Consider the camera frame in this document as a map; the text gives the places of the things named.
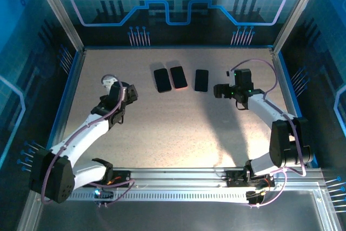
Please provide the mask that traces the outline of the black smartphone with pink rim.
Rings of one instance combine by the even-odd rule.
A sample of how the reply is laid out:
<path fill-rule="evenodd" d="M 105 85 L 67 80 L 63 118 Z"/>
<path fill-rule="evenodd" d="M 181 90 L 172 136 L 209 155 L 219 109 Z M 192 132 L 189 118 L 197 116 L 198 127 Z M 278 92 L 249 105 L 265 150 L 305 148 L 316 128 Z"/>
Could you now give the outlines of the black smartphone with pink rim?
<path fill-rule="evenodd" d="M 206 93 L 208 91 L 209 71 L 197 69 L 195 72 L 195 86 L 194 90 L 197 92 Z"/>

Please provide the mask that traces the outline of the black smartphone with blue rim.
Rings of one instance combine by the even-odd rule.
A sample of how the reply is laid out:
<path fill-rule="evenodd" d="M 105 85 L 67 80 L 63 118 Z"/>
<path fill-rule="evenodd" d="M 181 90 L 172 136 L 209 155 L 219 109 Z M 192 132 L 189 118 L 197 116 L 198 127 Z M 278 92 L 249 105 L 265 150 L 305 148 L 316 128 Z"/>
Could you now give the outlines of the black smartphone with blue rim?
<path fill-rule="evenodd" d="M 156 82 L 157 91 L 159 93 L 165 93 L 172 90 L 168 71 L 166 68 L 155 70 L 154 78 Z"/>

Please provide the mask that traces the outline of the steel sheet plate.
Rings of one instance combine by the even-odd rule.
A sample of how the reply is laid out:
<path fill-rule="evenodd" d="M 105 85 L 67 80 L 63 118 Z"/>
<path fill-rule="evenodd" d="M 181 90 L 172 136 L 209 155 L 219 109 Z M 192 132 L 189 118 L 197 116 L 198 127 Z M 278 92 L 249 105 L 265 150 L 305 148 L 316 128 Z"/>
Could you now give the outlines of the steel sheet plate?
<path fill-rule="evenodd" d="M 262 207 L 218 202 L 93 202 L 44 207 L 35 231 L 324 231 L 315 205 L 285 196 Z"/>

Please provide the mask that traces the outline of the aluminium side rail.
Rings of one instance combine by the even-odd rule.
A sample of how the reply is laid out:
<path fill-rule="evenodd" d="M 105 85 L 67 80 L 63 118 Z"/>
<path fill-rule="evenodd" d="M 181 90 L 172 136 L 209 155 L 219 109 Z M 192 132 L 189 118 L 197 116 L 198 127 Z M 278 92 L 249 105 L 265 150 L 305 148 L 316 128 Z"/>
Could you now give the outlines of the aluminium side rail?
<path fill-rule="evenodd" d="M 74 61 L 69 72 L 63 95 L 49 136 L 49 140 L 46 145 L 48 149 L 58 144 L 63 139 L 64 131 L 70 114 L 70 109 L 85 60 L 85 54 L 86 51 L 84 50 L 83 52 L 76 52 L 74 56 Z"/>
<path fill-rule="evenodd" d="M 287 111 L 295 116 L 301 116 L 302 114 L 298 105 L 297 97 L 295 95 L 291 78 L 281 52 L 277 54 L 273 52 L 272 61 L 276 69 L 278 82 Z"/>

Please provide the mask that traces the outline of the thin aluminium cross rail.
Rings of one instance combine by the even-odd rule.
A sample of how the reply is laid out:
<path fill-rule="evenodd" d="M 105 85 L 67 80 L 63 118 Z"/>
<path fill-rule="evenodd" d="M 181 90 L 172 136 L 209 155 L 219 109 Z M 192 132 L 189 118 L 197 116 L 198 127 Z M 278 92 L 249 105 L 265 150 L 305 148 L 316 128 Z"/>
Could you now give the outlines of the thin aluminium cross rail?
<path fill-rule="evenodd" d="M 149 50 L 149 49 L 269 49 L 273 50 L 272 45 L 154 45 L 146 47 L 129 47 L 129 46 L 87 46 L 87 50 Z"/>

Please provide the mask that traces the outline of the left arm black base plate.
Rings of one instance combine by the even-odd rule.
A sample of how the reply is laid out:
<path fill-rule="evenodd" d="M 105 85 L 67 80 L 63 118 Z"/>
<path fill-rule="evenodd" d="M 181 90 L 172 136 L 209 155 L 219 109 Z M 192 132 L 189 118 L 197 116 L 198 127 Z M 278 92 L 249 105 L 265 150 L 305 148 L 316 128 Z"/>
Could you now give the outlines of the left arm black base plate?
<path fill-rule="evenodd" d="M 127 188 L 131 183 L 131 171 L 128 170 L 108 170 L 100 181 L 92 184 L 83 185 L 83 188 L 100 187 L 100 188 Z"/>

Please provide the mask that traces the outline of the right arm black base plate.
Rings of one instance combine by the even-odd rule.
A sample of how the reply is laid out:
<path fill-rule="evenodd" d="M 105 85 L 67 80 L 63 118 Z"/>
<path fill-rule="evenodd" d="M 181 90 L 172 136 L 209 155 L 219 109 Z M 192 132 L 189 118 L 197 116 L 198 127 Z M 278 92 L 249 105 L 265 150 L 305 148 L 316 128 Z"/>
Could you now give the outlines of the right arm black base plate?
<path fill-rule="evenodd" d="M 269 174 L 255 175 L 249 169 L 227 170 L 223 180 L 227 187 L 272 188 L 275 186 L 274 179 Z"/>

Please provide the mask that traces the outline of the aluminium frame post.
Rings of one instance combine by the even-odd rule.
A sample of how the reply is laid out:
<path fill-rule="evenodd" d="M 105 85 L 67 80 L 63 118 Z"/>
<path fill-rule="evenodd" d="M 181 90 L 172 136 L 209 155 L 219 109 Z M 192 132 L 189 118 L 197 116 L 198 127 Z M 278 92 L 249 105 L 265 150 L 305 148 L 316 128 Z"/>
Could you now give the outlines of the aluminium frame post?
<path fill-rule="evenodd" d="M 84 44 L 82 43 L 82 40 L 80 39 L 78 32 L 76 31 L 61 0 L 47 0 L 47 2 L 49 3 L 52 11 L 54 12 L 76 51 L 83 54 Z"/>
<path fill-rule="evenodd" d="M 277 56 L 278 53 L 281 51 L 282 47 L 284 46 L 286 40 L 288 39 L 290 33 L 292 32 L 294 26 L 298 22 L 301 14 L 305 10 L 309 1 L 310 0 L 297 0 L 292 12 L 290 13 L 288 19 L 284 23 L 283 27 L 280 30 L 280 33 L 278 34 L 274 42 L 272 53 L 275 56 Z"/>

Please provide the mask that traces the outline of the wide aluminium mounting rail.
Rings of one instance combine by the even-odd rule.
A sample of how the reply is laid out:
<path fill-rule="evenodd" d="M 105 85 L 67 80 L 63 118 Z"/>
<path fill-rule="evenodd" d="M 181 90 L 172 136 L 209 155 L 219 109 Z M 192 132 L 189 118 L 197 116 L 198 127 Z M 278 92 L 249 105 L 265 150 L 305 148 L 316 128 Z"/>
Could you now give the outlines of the wide aluminium mounting rail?
<path fill-rule="evenodd" d="M 217 177 L 217 173 L 232 168 L 114 168 L 114 170 L 129 170 L 137 189 L 214 189 L 227 188 L 226 184 Z M 266 188 L 278 190 L 281 187 L 291 189 L 309 188 L 314 186 L 326 187 L 322 171 L 318 168 L 309 168 L 305 176 L 287 170 L 285 173 L 275 172 L 273 177 L 275 186 Z M 99 166 L 79 169 L 75 174 L 75 189 L 93 180 L 102 178 Z"/>

